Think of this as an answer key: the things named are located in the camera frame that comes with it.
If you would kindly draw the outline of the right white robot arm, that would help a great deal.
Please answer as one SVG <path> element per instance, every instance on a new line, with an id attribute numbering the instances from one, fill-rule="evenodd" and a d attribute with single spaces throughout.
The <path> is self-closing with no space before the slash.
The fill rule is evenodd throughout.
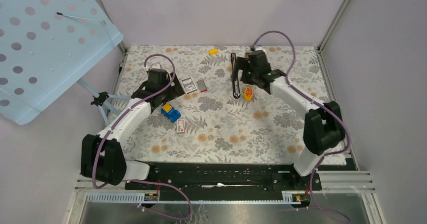
<path id="1" fill-rule="evenodd" d="M 263 50 L 250 51 L 245 57 L 231 54 L 232 82 L 254 85 L 283 100 L 304 119 L 303 141 L 305 149 L 293 164 L 289 175 L 290 186 L 301 190 L 321 158 L 345 138 L 340 106 L 330 101 L 320 103 L 295 89 L 287 74 L 272 69 Z"/>

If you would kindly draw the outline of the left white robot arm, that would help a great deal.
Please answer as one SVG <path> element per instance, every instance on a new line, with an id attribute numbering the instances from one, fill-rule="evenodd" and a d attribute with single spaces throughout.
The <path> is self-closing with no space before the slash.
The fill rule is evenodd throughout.
<path id="1" fill-rule="evenodd" d="M 104 185 L 118 185 L 136 180 L 143 189 L 156 184 L 149 164 L 126 160 L 122 146 L 137 127 L 157 108 L 184 95 L 174 72 L 149 70 L 148 79 L 131 95 L 125 109 L 96 135 L 87 134 L 82 141 L 81 175 Z"/>

